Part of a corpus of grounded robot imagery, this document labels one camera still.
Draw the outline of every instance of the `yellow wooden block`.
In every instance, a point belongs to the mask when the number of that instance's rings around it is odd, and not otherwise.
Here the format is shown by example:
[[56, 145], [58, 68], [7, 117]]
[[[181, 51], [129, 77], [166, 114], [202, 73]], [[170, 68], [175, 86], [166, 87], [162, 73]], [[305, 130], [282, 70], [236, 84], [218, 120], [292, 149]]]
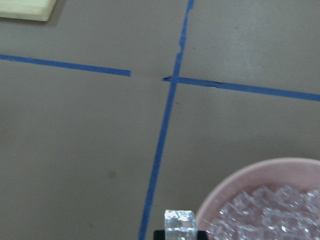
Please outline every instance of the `yellow wooden block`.
[[0, 0], [0, 17], [47, 22], [57, 0]]

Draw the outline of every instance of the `blue tape line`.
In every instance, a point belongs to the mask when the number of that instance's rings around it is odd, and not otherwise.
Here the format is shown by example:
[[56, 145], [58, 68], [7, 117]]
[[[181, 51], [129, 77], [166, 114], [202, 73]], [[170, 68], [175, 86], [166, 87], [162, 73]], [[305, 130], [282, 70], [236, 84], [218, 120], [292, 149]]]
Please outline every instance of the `blue tape line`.
[[204, 86], [204, 87], [215, 87], [219, 89], [320, 102], [320, 94], [300, 92], [300, 91], [288, 91], [288, 90], [281, 90], [281, 89], [268, 88], [268, 87], [250, 86], [250, 85], [242, 85], [242, 84], [235, 84], [235, 83], [224, 83], [224, 82], [208, 81], [208, 80], [202, 80], [202, 79], [193, 79], [193, 78], [187, 78], [187, 77], [165, 77], [163, 80], [166, 82], [173, 82], [173, 83], [180, 83], [180, 84], [189, 84], [189, 85]]
[[27, 64], [46, 65], [46, 66], [65, 68], [65, 69], [76, 69], [76, 70], [90, 71], [90, 72], [103, 73], [103, 74], [114, 74], [114, 75], [127, 76], [127, 77], [131, 76], [131, 71], [129, 70], [108, 68], [108, 67], [102, 67], [102, 66], [83, 65], [83, 64], [76, 64], [76, 63], [69, 63], [69, 62], [62, 62], [62, 61], [50, 61], [50, 60], [43, 60], [43, 59], [37, 59], [37, 58], [31, 58], [31, 57], [0, 54], [0, 60], [21, 62], [21, 63], [27, 63]]
[[[175, 64], [174, 64], [174, 68], [173, 68], [173, 75], [176, 77], [178, 77], [179, 73], [180, 73], [181, 63], [182, 63], [182, 59], [184, 56], [184, 50], [185, 50], [185, 45], [186, 45], [186, 40], [187, 40], [188, 17], [189, 17], [190, 10], [193, 8], [193, 5], [194, 5], [194, 0], [189, 0], [188, 4], [187, 4], [185, 16], [184, 16], [181, 35], [180, 35], [180, 41], [179, 41], [180, 52], [176, 55]], [[156, 185], [157, 185], [157, 181], [158, 181], [158, 175], [159, 175], [159, 170], [160, 170], [160, 166], [161, 166], [162, 155], [164, 152], [167, 131], [168, 131], [168, 126], [169, 126], [169, 119], [170, 119], [171, 110], [172, 110], [172, 106], [173, 106], [173, 102], [174, 102], [174, 98], [175, 98], [175, 94], [176, 94], [176, 89], [177, 89], [177, 83], [171, 82], [168, 98], [166, 101], [164, 116], [163, 116], [163, 120], [162, 120], [160, 136], [159, 136], [158, 144], [156, 147], [156, 153], [155, 153], [154, 162], [153, 162], [153, 166], [152, 166], [152, 172], [151, 172], [151, 177], [150, 177], [150, 181], [149, 181], [149, 186], [148, 186], [148, 190], [147, 190], [147, 194], [146, 194], [146, 198], [145, 198], [142, 220], [141, 220], [139, 236], [138, 236], [139, 240], [146, 239], [149, 218], [150, 218], [150, 213], [151, 213], [151, 209], [152, 209], [152, 204], [154, 201], [155, 190], [156, 190]]]

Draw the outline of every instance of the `horizontal blue tape strip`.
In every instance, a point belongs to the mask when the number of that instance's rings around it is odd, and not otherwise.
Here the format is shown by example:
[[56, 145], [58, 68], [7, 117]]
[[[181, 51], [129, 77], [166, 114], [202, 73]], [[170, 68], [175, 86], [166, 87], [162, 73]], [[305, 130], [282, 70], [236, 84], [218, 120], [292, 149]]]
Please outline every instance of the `horizontal blue tape strip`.
[[194, 78], [187, 78], [187, 77], [165, 77], [163, 80], [167, 82], [180, 83], [180, 84], [189, 84], [189, 85], [196, 85], [196, 86], [203, 86], [203, 87], [215, 87], [219, 89], [234, 90], [234, 91], [255, 93], [255, 94], [266, 94], [266, 95], [280, 96], [280, 97], [286, 97], [286, 98], [303, 99], [303, 100], [320, 102], [320, 94], [300, 92], [300, 91], [288, 91], [288, 90], [281, 90], [281, 89], [268, 88], [268, 87], [224, 83], [224, 82], [208, 81], [208, 80], [194, 79]]
[[127, 77], [131, 76], [131, 71], [129, 70], [122, 70], [122, 69], [109, 68], [109, 67], [103, 67], [103, 66], [83, 65], [83, 64], [76, 64], [76, 63], [62, 62], [62, 61], [50, 61], [50, 60], [43, 60], [43, 59], [37, 59], [37, 58], [31, 58], [31, 57], [0, 54], [0, 60], [21, 62], [21, 63], [27, 63], [27, 64], [46, 65], [46, 66], [65, 68], [65, 69], [76, 69], [76, 70], [90, 71], [90, 72], [103, 73], [103, 74], [114, 74], [114, 75], [127, 76]]

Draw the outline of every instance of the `plastic bowl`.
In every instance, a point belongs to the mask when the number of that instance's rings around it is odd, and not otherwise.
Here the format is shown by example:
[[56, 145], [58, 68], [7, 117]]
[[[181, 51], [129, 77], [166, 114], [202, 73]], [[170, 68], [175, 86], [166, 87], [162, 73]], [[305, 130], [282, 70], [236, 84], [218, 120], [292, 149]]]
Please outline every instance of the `plastic bowl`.
[[275, 191], [283, 185], [300, 192], [320, 189], [320, 161], [277, 158], [242, 168], [221, 182], [205, 199], [196, 214], [198, 229], [208, 230], [223, 205], [242, 191], [250, 194], [261, 186]]

